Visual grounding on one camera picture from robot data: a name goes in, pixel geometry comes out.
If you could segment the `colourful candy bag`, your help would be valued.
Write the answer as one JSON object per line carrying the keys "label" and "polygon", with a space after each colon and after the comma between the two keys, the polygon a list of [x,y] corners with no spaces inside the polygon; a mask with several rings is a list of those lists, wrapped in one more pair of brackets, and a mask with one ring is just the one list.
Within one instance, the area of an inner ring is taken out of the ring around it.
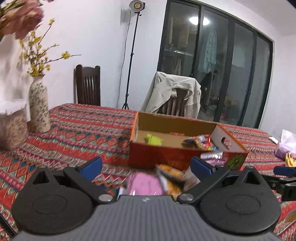
{"label": "colourful candy bag", "polygon": [[208,134],[187,138],[184,141],[182,141],[181,145],[183,147],[195,148],[207,152],[218,150],[218,148],[212,142],[211,136]]}

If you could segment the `orange cracker snack packet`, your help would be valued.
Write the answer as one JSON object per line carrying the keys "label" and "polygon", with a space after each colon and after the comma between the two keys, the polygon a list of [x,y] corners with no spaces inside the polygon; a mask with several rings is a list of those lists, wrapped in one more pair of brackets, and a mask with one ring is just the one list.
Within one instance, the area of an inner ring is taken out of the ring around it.
{"label": "orange cracker snack packet", "polygon": [[186,182],[184,172],[169,165],[156,164],[156,174],[164,192],[176,201],[177,197],[183,193]]}

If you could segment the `pink snack packet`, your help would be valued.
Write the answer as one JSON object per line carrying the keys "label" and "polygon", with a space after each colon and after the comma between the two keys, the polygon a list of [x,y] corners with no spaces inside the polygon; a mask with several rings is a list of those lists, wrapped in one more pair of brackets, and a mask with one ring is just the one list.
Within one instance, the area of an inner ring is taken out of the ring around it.
{"label": "pink snack packet", "polygon": [[164,194],[165,192],[157,177],[138,172],[128,177],[126,185],[120,187],[117,198],[121,195],[161,196]]}

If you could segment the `long green snack bar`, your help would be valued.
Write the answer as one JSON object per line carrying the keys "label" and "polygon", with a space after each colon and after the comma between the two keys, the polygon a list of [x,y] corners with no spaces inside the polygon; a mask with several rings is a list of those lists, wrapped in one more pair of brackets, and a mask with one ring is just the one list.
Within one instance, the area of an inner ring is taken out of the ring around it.
{"label": "long green snack bar", "polygon": [[147,145],[150,146],[161,146],[163,143],[163,139],[148,133],[145,137],[145,142]]}

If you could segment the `bowl of yellow chips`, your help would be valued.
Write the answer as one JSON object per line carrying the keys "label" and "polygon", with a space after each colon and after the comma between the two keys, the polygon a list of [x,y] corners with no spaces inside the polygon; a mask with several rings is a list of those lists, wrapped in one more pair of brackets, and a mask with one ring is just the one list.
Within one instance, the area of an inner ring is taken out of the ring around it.
{"label": "bowl of yellow chips", "polygon": [[296,167],[296,155],[292,152],[287,152],[285,154],[285,164],[288,167]]}

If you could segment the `purple tissue pack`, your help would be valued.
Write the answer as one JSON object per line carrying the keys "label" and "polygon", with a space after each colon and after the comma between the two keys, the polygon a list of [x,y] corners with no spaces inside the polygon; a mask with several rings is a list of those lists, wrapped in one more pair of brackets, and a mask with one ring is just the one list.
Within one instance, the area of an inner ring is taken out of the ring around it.
{"label": "purple tissue pack", "polygon": [[295,154],[295,142],[296,142],[296,135],[288,130],[282,130],[281,138],[276,145],[275,155],[285,160],[286,153]]}

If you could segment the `red patterned tablecloth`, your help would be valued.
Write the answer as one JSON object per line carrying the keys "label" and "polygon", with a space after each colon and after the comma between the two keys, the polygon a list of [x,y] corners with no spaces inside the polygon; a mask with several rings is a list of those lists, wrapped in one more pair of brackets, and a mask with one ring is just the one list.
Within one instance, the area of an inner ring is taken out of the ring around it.
{"label": "red patterned tablecloth", "polygon": [[[136,111],[67,103],[50,110],[51,129],[29,133],[18,149],[1,149],[1,215],[17,232],[11,207],[18,192],[37,166],[58,170],[70,164],[83,164],[96,156],[104,163],[94,180],[114,191],[136,169],[127,167],[130,133]],[[269,134],[255,128],[220,124],[248,149],[244,165],[273,175],[275,166],[284,164],[274,155],[275,144]],[[281,203],[281,216],[274,232],[282,240],[295,240],[295,221],[287,216],[295,211],[295,201]]]}

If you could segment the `orange cardboard snack box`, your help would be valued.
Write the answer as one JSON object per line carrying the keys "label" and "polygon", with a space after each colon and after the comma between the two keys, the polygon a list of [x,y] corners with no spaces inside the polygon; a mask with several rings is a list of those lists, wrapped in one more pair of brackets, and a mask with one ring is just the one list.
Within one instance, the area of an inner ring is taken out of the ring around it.
{"label": "orange cardboard snack box", "polygon": [[205,122],[171,115],[138,112],[130,136],[128,165],[152,170],[157,164],[166,164],[186,170],[192,157],[204,150],[186,140],[200,135],[210,138],[211,144],[223,153],[227,164],[239,170],[248,156],[248,150],[218,123]]}

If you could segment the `dark wooden chair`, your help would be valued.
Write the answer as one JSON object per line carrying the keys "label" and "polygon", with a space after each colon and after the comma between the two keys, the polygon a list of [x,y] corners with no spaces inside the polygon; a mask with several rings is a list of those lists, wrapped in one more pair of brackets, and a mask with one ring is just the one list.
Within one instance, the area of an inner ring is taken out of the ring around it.
{"label": "dark wooden chair", "polygon": [[86,67],[77,65],[74,70],[77,102],[86,105],[101,105],[100,66]]}

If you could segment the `beige jacket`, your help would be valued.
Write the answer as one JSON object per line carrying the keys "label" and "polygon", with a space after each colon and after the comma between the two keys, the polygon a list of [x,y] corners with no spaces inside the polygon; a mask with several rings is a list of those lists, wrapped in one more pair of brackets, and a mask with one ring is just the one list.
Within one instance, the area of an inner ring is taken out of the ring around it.
{"label": "beige jacket", "polygon": [[177,90],[187,92],[185,96],[185,117],[196,119],[201,107],[201,85],[192,77],[156,72],[141,107],[142,112],[156,113],[171,97],[177,96]]}

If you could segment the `clear jar with white lid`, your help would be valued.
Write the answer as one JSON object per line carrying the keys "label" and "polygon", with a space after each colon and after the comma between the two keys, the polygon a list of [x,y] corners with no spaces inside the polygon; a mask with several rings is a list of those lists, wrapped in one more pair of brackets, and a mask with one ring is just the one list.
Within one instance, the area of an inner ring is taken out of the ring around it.
{"label": "clear jar with white lid", "polygon": [[14,150],[28,138],[26,101],[1,101],[1,148]]}

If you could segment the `black framed glass door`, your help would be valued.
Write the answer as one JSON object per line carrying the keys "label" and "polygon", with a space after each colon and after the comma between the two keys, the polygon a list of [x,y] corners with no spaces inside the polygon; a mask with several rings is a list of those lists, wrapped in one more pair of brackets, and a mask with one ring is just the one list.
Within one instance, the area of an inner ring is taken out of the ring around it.
{"label": "black framed glass door", "polygon": [[158,71],[195,78],[198,117],[257,128],[266,104],[273,43],[254,28],[193,1],[168,1]]}

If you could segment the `yellow flower branches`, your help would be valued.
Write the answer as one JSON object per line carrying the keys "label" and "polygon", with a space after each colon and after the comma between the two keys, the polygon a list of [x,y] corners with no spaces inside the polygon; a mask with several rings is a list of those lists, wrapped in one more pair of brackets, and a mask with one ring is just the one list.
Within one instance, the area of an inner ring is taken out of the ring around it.
{"label": "yellow flower branches", "polygon": [[48,22],[48,28],[43,35],[37,35],[37,30],[42,24],[38,24],[32,31],[30,31],[24,39],[19,40],[20,47],[22,48],[22,59],[28,64],[27,73],[31,77],[44,76],[45,71],[50,71],[51,63],[59,60],[67,60],[71,57],[80,56],[80,54],[70,54],[68,51],[61,53],[60,57],[50,59],[48,52],[51,49],[59,47],[58,44],[52,44],[44,48],[42,46],[43,39],[51,30],[55,19],[52,18]]}

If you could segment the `pink artificial flowers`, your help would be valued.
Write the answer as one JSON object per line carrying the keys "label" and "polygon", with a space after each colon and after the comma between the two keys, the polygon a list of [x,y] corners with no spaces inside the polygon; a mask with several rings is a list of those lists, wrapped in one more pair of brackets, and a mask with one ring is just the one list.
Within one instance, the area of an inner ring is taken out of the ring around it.
{"label": "pink artificial flowers", "polygon": [[7,35],[25,38],[43,20],[43,4],[39,0],[1,1],[1,39]]}

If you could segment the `studio light on stand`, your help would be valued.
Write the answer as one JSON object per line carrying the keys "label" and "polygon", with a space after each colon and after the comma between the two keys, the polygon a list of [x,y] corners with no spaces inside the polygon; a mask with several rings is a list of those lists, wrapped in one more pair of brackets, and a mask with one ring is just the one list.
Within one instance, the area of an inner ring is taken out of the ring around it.
{"label": "studio light on stand", "polygon": [[137,36],[138,21],[141,16],[141,12],[145,9],[145,2],[138,1],[138,0],[131,1],[129,4],[129,8],[132,12],[134,12],[136,14],[136,20],[135,20],[135,27],[134,27],[134,32],[133,32],[132,48],[131,48],[130,59],[129,59],[127,84],[126,84],[126,92],[125,92],[125,102],[122,106],[122,109],[129,109],[128,96],[129,96],[129,88],[130,88],[130,76],[131,76],[131,70],[132,70],[132,61],[133,61],[133,56],[134,56],[135,39]]}

